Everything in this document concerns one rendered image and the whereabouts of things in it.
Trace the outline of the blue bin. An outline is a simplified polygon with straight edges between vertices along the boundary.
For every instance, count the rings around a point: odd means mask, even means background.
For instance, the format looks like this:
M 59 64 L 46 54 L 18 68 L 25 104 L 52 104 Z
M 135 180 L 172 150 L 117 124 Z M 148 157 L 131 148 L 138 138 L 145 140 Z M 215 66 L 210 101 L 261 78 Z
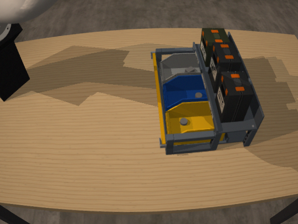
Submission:
M 201 93 L 202 98 L 195 98 Z M 185 102 L 208 101 L 202 75 L 179 75 L 163 87 L 165 112 Z M 186 98 L 186 99 L 184 99 Z

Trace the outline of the yellow open bin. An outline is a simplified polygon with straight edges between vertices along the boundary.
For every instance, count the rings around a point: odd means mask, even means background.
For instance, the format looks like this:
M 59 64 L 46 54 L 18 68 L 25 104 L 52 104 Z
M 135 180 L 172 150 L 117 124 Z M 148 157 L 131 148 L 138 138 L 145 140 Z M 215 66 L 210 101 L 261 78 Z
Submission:
M 187 125 L 180 124 L 180 119 L 186 118 Z M 190 133 L 214 130 L 213 119 L 208 101 L 181 103 L 168 110 L 166 114 L 167 134 Z M 192 130 L 189 130 L 192 129 Z M 173 145 L 196 144 L 210 142 L 210 140 L 174 142 Z

